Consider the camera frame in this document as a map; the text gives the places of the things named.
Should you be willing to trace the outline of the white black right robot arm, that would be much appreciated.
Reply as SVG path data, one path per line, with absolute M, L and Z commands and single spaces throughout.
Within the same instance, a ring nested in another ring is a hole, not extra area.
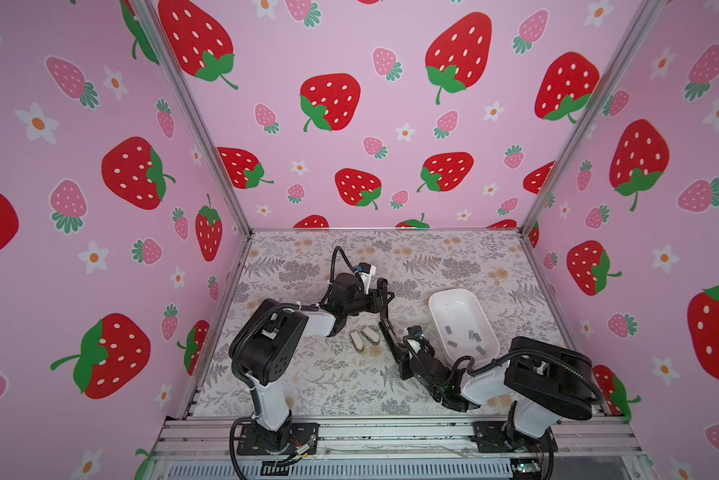
M 515 394 L 503 427 L 509 437 L 539 440 L 559 420 L 587 421 L 593 407 L 605 404 L 587 356 L 531 338 L 513 338 L 507 354 L 481 367 L 470 355 L 445 366 L 421 334 L 403 337 L 399 351 L 407 356 L 401 361 L 403 378 L 415 378 L 449 410 L 463 413 Z

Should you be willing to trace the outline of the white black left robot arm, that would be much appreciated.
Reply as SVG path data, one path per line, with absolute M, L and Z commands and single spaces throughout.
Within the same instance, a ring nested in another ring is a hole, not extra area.
M 279 380 L 302 338 L 337 336 L 349 318 L 363 313 L 389 322 L 395 294 L 375 272 L 375 266 L 354 265 L 341 247 L 334 248 L 328 286 L 319 302 L 304 305 L 267 298 L 239 330 L 228 350 L 231 373 L 250 393 L 252 426 L 258 432 L 272 441 L 289 434 L 292 413 Z

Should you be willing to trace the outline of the beige eraser block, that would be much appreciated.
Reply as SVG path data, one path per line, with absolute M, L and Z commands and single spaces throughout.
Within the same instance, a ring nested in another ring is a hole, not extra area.
M 363 350 L 365 350 L 365 344 L 363 343 L 363 338 L 361 338 L 361 334 L 359 334 L 357 331 L 351 331 L 349 333 L 349 338 L 354 349 L 357 352 L 363 352 Z

